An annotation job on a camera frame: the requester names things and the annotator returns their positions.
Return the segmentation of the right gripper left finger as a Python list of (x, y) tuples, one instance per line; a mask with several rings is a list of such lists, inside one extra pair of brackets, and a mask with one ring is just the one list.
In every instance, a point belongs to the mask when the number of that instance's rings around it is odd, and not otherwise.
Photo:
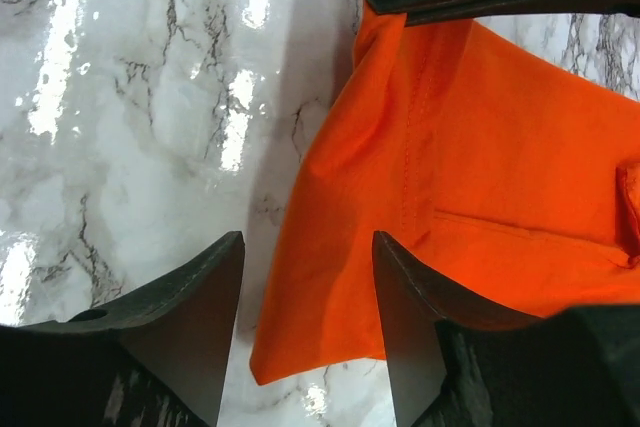
[(32, 426), (214, 426), (245, 243), (228, 232), (173, 271), (67, 322), (24, 330)]

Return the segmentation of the orange t shirt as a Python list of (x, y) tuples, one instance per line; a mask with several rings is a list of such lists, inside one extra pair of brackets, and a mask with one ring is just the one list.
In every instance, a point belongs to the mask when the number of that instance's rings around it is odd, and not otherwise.
[(538, 317), (639, 299), (639, 105), (478, 23), (365, 3), (286, 209), (250, 369), (381, 359), (373, 235)]

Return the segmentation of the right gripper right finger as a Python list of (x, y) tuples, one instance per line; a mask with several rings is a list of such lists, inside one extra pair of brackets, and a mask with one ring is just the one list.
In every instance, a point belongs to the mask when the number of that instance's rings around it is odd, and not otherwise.
[(372, 259), (398, 426), (414, 425), (440, 393), (446, 367), (435, 329), (438, 321), (502, 331), (538, 320), (439, 273), (386, 232), (374, 233)]

